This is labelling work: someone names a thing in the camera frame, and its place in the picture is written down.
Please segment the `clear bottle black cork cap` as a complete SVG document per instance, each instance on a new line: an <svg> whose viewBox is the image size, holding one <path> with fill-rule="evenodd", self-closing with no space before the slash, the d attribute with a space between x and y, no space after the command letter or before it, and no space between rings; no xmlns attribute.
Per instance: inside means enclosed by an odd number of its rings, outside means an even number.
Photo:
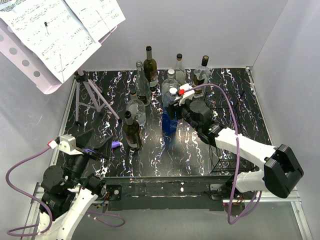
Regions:
<svg viewBox="0 0 320 240"><path fill-rule="evenodd" d="M183 58L183 55L181 53L178 53L176 55L176 63L174 67L175 80L178 82L180 86L186 83L186 70L183 66L182 58Z"/></svg>

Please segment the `blue clear tall bottle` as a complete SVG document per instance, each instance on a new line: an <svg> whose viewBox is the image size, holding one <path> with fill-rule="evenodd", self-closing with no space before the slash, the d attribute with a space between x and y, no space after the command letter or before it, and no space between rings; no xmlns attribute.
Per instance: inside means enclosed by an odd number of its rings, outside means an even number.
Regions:
<svg viewBox="0 0 320 240"><path fill-rule="evenodd" d="M176 99L178 89L175 87L171 87L168 91L166 91L163 95L162 100L162 131L167 135L173 134L177 130L178 120L175 117L174 119L170 119L169 111L167 108L169 104Z"/></svg>

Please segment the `clear green-tinted bottle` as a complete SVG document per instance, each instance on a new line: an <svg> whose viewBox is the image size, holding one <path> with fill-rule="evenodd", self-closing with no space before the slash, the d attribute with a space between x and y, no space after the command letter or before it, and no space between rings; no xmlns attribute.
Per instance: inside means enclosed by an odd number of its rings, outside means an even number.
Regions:
<svg viewBox="0 0 320 240"><path fill-rule="evenodd" d="M151 102L150 84L145 77L143 63L140 60L136 62L135 89L137 98L143 102L145 107L148 106Z"/></svg>

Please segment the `clear flask black gold label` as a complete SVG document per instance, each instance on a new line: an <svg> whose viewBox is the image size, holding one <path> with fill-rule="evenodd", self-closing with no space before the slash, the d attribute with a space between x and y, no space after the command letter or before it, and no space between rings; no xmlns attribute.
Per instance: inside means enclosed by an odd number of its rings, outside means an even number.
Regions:
<svg viewBox="0 0 320 240"><path fill-rule="evenodd" d="M204 55L202 57L201 65L196 67L193 71L193 80L192 80L192 86L200 86L207 84L210 78L210 70L208 69L209 57L207 55ZM204 96L206 91L206 86L199 87L194 90L194 98L201 98Z"/></svg>

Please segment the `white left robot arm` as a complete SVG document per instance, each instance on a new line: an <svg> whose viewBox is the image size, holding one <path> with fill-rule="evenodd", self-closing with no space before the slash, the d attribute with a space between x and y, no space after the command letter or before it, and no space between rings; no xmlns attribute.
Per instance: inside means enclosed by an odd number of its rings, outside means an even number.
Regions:
<svg viewBox="0 0 320 240"><path fill-rule="evenodd" d="M70 159L65 166L49 166L43 174L41 201L45 206L39 207L37 240L70 240L90 205L106 196L107 183L101 177L92 173L81 178L90 159L108 159L111 155L113 136L91 146L94 132L91 128L78 136L65 134L48 143Z"/></svg>

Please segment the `dark brown wine bottle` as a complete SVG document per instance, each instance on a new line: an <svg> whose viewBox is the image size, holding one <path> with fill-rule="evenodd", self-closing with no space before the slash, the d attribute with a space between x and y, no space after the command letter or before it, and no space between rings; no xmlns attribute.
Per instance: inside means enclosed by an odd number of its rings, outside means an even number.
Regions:
<svg viewBox="0 0 320 240"><path fill-rule="evenodd" d="M158 84L158 69L157 62L152 56L152 47L146 46L146 59L143 62L144 75L147 78L150 90L154 92Z"/></svg>

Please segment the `clear bottle gold neck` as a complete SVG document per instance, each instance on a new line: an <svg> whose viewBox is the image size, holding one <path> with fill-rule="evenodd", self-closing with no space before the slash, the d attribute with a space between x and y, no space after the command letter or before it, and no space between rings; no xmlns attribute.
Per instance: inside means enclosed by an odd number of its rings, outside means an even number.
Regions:
<svg viewBox="0 0 320 240"><path fill-rule="evenodd" d="M146 108L144 103L138 99L136 90L130 89L130 100L126 105L126 110L131 112L132 118L136 120L140 126L146 123Z"/></svg>

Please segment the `green wine bottle silver neck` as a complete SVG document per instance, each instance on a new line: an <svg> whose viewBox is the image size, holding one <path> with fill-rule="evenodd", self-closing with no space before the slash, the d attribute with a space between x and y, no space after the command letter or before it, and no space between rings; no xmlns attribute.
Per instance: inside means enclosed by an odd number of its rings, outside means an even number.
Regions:
<svg viewBox="0 0 320 240"><path fill-rule="evenodd" d="M123 131L130 148L138 150L142 147L141 127L129 110L124 113Z"/></svg>

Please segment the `purple marker pen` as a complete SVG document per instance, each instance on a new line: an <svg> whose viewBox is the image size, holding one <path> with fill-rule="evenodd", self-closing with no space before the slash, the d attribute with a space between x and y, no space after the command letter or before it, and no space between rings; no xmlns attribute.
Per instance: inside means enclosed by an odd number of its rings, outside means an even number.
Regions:
<svg viewBox="0 0 320 240"><path fill-rule="evenodd" d="M121 145L122 145L121 142L119 142L119 141L113 141L113 142L111 143L110 149L111 149L111 150L116 149L116 148L120 147ZM94 153L94 154L103 154L104 152L107 152L106 148L104 148L104 149L90 149L90 148L85 148L84 151L85 151L86 153Z"/></svg>

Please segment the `clear square bottle white label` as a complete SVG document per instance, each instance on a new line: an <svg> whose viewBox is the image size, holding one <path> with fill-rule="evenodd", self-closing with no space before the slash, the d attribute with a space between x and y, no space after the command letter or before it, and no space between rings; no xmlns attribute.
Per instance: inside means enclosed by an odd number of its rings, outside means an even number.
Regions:
<svg viewBox="0 0 320 240"><path fill-rule="evenodd" d="M167 72L167 79L163 81L161 84L161 100L162 103L165 102L165 95L167 92L169 92L170 88L176 88L179 89L179 83L175 79L175 70L169 69Z"/></svg>

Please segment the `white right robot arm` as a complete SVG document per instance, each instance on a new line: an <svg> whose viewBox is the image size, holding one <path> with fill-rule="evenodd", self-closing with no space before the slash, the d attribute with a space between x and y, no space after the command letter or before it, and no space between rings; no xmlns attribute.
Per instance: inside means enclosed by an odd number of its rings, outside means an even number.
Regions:
<svg viewBox="0 0 320 240"><path fill-rule="evenodd" d="M242 159L258 167L257 171L235 173L217 190L219 195L237 199L246 192L268 191L285 199L304 176L289 146L266 145L236 134L234 130L214 121L211 109L202 100L188 99L184 104L172 101L165 110L171 119L185 120L205 144L239 154Z"/></svg>

